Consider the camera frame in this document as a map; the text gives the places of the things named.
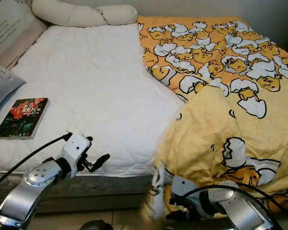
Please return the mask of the dark book with red cover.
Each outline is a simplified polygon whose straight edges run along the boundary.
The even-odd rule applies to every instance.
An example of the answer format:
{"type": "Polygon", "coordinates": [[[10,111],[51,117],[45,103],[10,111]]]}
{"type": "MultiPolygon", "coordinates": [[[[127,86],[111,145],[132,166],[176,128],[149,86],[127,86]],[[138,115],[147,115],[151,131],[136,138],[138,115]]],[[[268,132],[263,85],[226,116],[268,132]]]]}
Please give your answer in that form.
{"type": "Polygon", "coordinates": [[[48,98],[17,99],[0,123],[0,139],[32,139],[48,98]]]}

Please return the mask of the yellow cartoon egg blanket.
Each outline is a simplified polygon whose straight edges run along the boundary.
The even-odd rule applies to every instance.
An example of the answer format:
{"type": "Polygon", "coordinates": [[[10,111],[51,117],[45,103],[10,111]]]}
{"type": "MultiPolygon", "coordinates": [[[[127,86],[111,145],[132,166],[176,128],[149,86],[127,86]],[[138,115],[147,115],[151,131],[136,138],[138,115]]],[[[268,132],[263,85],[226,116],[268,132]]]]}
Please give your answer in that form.
{"type": "Polygon", "coordinates": [[[239,17],[138,17],[144,66],[184,103],[157,147],[142,208],[178,210],[172,177],[259,188],[288,210],[288,53],[239,17]]]}

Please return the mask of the white quilted mattress pad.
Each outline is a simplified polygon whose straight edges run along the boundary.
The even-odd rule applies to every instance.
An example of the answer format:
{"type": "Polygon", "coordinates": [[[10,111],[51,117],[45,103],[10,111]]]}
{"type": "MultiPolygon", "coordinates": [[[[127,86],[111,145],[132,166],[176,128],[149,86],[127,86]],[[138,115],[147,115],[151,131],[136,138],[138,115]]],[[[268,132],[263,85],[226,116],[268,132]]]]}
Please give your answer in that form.
{"type": "Polygon", "coordinates": [[[67,132],[92,136],[88,160],[110,154],[101,177],[151,175],[164,132],[184,102],[143,63],[136,24],[50,26],[12,71],[24,83],[0,105],[0,123],[16,100],[48,98],[32,139],[0,139],[0,173],[67,132]]]}

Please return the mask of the short beige bolster pillow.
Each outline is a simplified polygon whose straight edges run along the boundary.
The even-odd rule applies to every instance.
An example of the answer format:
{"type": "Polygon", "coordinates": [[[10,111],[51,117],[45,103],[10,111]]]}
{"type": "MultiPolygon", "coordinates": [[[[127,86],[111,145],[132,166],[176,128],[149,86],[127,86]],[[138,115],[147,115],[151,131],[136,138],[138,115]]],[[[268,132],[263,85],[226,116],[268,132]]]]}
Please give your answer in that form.
{"type": "Polygon", "coordinates": [[[98,6],[95,9],[109,25],[133,24],[138,18],[137,9],[131,5],[98,6]]]}

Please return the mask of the grey quilted mattress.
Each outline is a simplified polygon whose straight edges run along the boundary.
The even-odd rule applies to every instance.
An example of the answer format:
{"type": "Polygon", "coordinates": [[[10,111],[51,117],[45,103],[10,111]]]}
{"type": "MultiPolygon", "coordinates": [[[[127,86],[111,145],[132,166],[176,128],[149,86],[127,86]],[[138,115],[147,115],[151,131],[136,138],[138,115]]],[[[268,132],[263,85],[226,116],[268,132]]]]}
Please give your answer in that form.
{"type": "MultiPolygon", "coordinates": [[[[5,197],[23,179],[23,173],[11,173],[0,183],[0,197],[5,197]]],[[[105,195],[143,194],[148,191],[152,175],[134,177],[107,177],[78,175],[58,182],[45,197],[85,197],[105,195]]]]}

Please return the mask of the grey pillow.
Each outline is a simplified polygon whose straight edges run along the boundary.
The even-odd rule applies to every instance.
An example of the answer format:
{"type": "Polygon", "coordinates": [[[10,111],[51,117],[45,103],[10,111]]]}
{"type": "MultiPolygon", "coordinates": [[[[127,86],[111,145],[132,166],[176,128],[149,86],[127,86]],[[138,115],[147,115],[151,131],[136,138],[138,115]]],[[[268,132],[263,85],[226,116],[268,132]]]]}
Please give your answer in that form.
{"type": "Polygon", "coordinates": [[[0,104],[8,94],[26,83],[24,79],[0,65],[0,104]]]}

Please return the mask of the grey robot left leg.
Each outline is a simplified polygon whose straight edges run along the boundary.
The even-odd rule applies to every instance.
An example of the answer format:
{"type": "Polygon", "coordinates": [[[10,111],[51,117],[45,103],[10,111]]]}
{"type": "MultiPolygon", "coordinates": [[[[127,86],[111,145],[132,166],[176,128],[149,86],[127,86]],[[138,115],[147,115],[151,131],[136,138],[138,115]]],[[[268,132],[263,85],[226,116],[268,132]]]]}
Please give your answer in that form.
{"type": "Polygon", "coordinates": [[[113,230],[113,226],[102,219],[96,219],[83,224],[78,230],[113,230]]]}

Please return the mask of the long beige bolster pillow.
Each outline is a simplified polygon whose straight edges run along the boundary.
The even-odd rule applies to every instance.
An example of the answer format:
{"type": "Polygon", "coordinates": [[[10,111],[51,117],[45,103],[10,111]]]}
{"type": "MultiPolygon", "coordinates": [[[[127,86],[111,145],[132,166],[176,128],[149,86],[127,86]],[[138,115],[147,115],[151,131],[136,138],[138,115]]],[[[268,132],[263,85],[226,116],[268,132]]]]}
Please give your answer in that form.
{"type": "Polygon", "coordinates": [[[32,0],[32,12],[54,25],[87,28],[107,25],[100,11],[90,6],[80,6],[60,0],[32,0]]]}

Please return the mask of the dark bed base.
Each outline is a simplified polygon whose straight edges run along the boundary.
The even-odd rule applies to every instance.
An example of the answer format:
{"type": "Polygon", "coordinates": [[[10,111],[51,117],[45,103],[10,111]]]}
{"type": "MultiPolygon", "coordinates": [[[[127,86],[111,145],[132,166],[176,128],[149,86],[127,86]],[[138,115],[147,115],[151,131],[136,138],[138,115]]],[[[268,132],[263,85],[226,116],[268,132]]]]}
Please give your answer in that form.
{"type": "Polygon", "coordinates": [[[113,209],[139,208],[146,193],[46,196],[41,199],[37,213],[98,212],[113,209]]]}

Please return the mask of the beige bed side cushion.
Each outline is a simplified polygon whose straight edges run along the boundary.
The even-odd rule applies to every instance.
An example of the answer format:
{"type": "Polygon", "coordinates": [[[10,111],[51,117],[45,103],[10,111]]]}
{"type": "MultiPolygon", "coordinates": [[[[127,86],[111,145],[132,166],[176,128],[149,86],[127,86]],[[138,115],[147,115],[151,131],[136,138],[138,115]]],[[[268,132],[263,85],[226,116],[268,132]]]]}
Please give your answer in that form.
{"type": "Polygon", "coordinates": [[[38,17],[34,17],[33,21],[26,28],[26,30],[19,35],[19,37],[14,41],[12,46],[8,48],[4,54],[7,55],[6,67],[7,69],[12,69],[17,64],[19,59],[25,52],[36,42],[36,40],[41,36],[41,34],[46,31],[48,25],[38,17]]]}

